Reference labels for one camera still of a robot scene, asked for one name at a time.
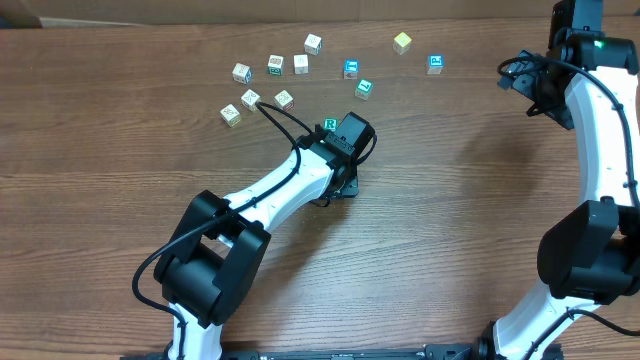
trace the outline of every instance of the cube face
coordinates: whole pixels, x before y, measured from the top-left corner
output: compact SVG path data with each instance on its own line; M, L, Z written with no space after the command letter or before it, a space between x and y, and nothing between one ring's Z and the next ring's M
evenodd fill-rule
M256 103L260 101L260 95L258 95L255 91L249 89L244 95L242 95L242 105L244 105L247 109L251 111L258 110Z
M442 55L429 55L427 63L427 74L437 75L444 69L444 57Z
M248 84L251 81L251 68L247 65L237 63L232 74L233 80L239 83Z
M336 129L338 128L338 119L324 119L324 125L322 125L322 128L329 131L336 131Z
M393 39L393 50L398 54L404 54L409 50L409 47L411 47L411 38L409 35L401 32L395 37L395 39Z
M318 55L322 49L322 38L313 34L307 36L304 42L304 51L311 55Z
M271 75L282 76L282 66L284 65L284 58L278 55L271 55L269 57L269 63L267 64L267 71Z
M309 73L309 57L307 55L293 56L294 72L298 75Z
M371 95L371 90L373 90L373 83L362 79L358 82L358 86L356 87L356 96L362 100L367 100L369 99L369 95Z
M236 108L231 104L220 110L220 114L222 115L222 118L227 123L227 125L229 125L230 127L235 126L240 122L240 120L242 120L242 118L240 117L240 112L238 112L238 110L236 110Z
M282 90L274 98L276 101L276 106L284 111L287 111L293 107L293 97L289 95L287 90Z
M358 60L345 60L344 61L344 78L357 79L359 68L360 68L360 63L358 62Z

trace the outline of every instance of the green cube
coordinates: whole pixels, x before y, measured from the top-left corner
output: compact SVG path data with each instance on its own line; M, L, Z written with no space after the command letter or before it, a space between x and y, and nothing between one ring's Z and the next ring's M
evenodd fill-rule
M361 79L356 86L356 96L362 100L367 100L373 90L373 83L366 79Z
M336 129L338 128L338 119L331 119L331 118L324 119L323 128L329 131L336 131Z

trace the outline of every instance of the white arm segment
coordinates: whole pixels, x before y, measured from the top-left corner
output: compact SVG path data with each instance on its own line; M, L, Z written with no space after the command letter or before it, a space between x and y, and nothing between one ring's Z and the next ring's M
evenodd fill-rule
M272 232L289 215L300 206L315 200L324 194L331 182L333 170L327 165L327 161L316 155L311 150L300 149L301 161L298 173L285 185L264 200L256 204L255 207L248 208L240 214L249 221L260 221L264 229ZM273 185L284 179L296 165L296 153L292 151L289 158L273 170L267 176L248 188L225 196L235 209L246 204L253 197L256 197ZM233 243L224 236L218 238L227 246ZM220 333L222 325L209 325L203 329L198 325L198 320L185 310L182 306L170 304L171 308L178 310L187 322L186 338L184 342L184 360L218 360L222 355L220 347ZM174 318L173 346L169 350L169 359L176 360L178 357L178 344L180 342L180 328L178 320Z
M636 89L638 78L629 75L626 69L598 67L590 73L614 93L624 105L631 133L634 154L634 170L640 173L640 137L636 119ZM624 137L618 113L611 101L596 85L577 74L565 91L565 101L576 130L578 159L580 160L580 204L586 200L599 201L602 196L611 196L616 204L631 206L627 182L627 165ZM594 311L599 305L591 300L551 296L549 286L538 280L520 303L493 327L494 345L497 354L508 360L521 360L531 344L551 327L567 309ZM531 356L539 360L544 350L566 330L573 320L567 319L538 351Z

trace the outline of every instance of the wooden table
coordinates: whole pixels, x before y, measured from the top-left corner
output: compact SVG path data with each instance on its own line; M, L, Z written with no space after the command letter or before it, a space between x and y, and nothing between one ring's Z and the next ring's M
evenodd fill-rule
M468 342L537 279L542 235L578 201L573 132L496 85L496 65L546 49L549 19L140 27L0 32L0 358L116 359L161 350L168 315L139 303L131 277L203 189L240 190L290 145L240 105L283 89L307 124L354 111L379 141L361 192L281 225L223 340L260 350ZM610 35L640 43L636 18ZM391 48L400 31L411 50ZM293 75L308 33L324 48ZM446 68L426 76L442 53ZM266 73L270 54L286 74ZM342 79L346 58L375 83ZM230 129L229 103L243 120ZM302 132L287 123L294 134ZM151 271L142 291L160 286ZM640 302L600 314L640 327ZM640 342L580 320L567 358L637 359Z

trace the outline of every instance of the beige wall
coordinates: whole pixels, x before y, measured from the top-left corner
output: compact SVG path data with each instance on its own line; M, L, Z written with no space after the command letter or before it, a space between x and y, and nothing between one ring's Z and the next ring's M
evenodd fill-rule
M557 0L1 0L47 18L193 24L549 16ZM632 15L638 0L605 0L606 15Z

